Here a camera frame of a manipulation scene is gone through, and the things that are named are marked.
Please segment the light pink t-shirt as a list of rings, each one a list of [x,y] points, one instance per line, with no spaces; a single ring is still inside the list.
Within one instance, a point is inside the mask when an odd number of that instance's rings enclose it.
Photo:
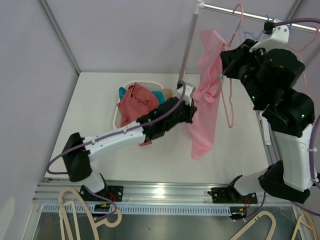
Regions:
[[[199,85],[192,95],[197,108],[188,130],[191,135],[191,157],[202,158],[213,147],[215,141],[218,109],[222,84],[222,60],[220,53],[225,49],[226,42],[213,29],[200,33],[204,53],[197,62],[200,70]]]

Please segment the beige t-shirt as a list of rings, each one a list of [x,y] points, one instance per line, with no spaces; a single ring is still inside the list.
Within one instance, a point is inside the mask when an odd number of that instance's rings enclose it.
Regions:
[[[163,89],[161,90],[161,92],[162,92],[162,94],[163,94],[163,96],[164,96],[164,98],[165,98],[166,101],[167,101],[168,99],[171,99],[171,98],[174,97],[173,91],[172,91],[170,88],[163,88]]]

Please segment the teal t-shirt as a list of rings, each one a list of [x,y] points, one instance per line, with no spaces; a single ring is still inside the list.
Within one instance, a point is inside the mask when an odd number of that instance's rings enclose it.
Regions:
[[[124,97],[126,91],[127,90],[124,87],[120,87],[118,89],[119,100],[122,100],[122,98]],[[164,94],[161,91],[152,91],[152,93],[158,99],[160,105],[163,104],[166,101],[166,98],[165,98]]]

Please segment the coral red t-shirt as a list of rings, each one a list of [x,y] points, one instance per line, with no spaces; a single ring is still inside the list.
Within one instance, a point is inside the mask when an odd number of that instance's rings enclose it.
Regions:
[[[117,104],[122,114],[121,127],[137,120],[159,107],[159,101],[152,91],[138,84],[131,85],[125,92],[122,100]]]

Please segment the pink wire hanger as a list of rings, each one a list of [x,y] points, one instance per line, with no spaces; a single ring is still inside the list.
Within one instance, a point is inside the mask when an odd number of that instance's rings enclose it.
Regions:
[[[235,8],[232,11],[232,15],[236,12],[236,9],[240,8],[240,19],[239,22],[237,24],[237,27],[235,28],[232,37],[230,39],[230,41],[225,45],[227,50],[231,50],[236,33],[238,32],[243,18],[244,18],[244,7],[241,3],[238,3]],[[229,78],[229,98],[228,98],[228,102],[230,105],[230,113],[231,113],[231,117],[229,117],[229,112],[228,112],[228,108],[227,108],[227,103],[226,103],[226,99],[225,99],[225,95],[224,95],[224,90],[223,90],[223,86],[221,87],[221,97],[222,97],[222,103],[223,103],[223,108],[224,108],[224,112],[225,112],[225,117],[226,117],[226,122],[227,122],[227,126],[232,129],[234,127],[235,124],[235,112],[234,112],[234,105],[232,102],[232,96],[233,96],[233,84],[232,84],[232,79],[235,78],[234,76],[231,75],[231,73],[229,72],[226,77]]]

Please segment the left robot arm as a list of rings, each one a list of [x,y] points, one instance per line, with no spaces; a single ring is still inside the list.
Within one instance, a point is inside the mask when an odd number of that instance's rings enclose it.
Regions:
[[[194,102],[187,103],[173,97],[117,130],[87,137],[82,137],[79,132],[71,134],[62,152],[69,180],[89,188],[95,200],[105,199],[108,188],[103,176],[92,169],[93,161],[120,148],[161,138],[177,124],[191,124],[196,111]]]

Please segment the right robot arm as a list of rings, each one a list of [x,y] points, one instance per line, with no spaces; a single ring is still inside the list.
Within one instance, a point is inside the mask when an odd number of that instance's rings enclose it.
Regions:
[[[222,51],[222,74],[239,80],[254,110],[261,111],[275,135],[280,160],[261,172],[237,176],[227,196],[237,203],[250,193],[264,191],[303,204],[318,177],[309,157],[314,102],[293,88],[305,65],[289,50],[254,49],[255,44],[247,39],[235,49]]]

